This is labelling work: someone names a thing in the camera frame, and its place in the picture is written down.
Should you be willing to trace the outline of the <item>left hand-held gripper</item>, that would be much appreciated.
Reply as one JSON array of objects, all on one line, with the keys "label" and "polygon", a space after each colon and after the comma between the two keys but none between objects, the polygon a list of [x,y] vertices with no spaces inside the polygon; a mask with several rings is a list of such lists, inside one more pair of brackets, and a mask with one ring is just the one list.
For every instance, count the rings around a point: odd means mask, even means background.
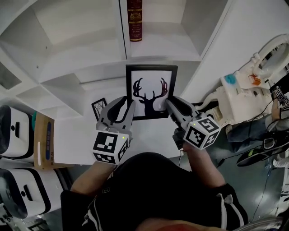
[{"label": "left hand-held gripper", "polygon": [[122,120],[117,120],[126,99],[126,96],[119,97],[101,111],[94,132],[96,138],[92,146],[92,154],[98,162],[118,165],[130,147],[131,125],[135,112],[134,100],[127,107]]}]

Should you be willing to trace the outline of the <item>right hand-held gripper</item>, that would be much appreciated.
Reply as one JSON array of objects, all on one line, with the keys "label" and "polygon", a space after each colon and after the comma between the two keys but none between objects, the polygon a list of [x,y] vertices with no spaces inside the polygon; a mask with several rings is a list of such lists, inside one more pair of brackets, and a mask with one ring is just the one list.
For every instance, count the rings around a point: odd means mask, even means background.
[{"label": "right hand-held gripper", "polygon": [[181,149],[185,142],[199,150],[215,142],[221,128],[212,117],[203,112],[198,114],[193,104],[177,96],[166,99],[165,106],[178,126],[172,136],[178,149]]}]

